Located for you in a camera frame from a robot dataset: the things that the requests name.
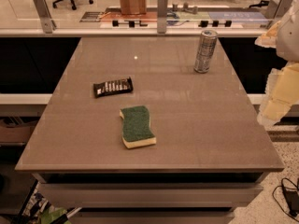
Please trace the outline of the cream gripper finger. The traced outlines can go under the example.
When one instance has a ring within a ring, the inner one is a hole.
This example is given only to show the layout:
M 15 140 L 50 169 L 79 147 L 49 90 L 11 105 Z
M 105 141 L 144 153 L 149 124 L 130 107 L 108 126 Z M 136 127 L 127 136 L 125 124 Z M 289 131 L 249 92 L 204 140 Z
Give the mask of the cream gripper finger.
M 280 28 L 280 21 L 277 21 L 265 33 L 258 36 L 254 44 L 263 48 L 275 49 L 278 44 L 279 28 Z
M 267 79 L 257 120 L 263 126 L 273 126 L 298 101 L 299 63 L 287 63 L 281 70 L 273 68 Z

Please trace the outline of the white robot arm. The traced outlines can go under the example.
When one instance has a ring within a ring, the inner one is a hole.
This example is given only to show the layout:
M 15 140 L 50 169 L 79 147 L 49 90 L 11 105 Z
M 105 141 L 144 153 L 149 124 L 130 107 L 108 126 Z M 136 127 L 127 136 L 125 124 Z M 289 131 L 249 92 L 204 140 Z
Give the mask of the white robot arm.
M 281 20 L 260 35 L 255 44 L 275 48 L 277 56 L 287 62 L 280 70 L 271 70 L 259 108 L 258 122 L 272 126 L 299 101 L 299 1 L 293 2 Z

